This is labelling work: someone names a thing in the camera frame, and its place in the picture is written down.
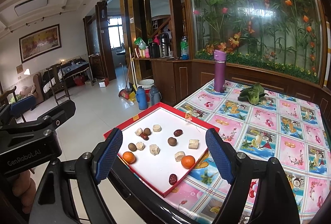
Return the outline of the person's left hand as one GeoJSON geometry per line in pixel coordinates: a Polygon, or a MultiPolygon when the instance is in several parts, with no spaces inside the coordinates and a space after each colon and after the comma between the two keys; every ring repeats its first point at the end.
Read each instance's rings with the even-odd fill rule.
{"type": "Polygon", "coordinates": [[[29,214],[36,194],[36,184],[31,178],[30,170],[24,171],[19,175],[13,184],[12,191],[16,197],[20,198],[22,211],[25,214],[29,214]]]}

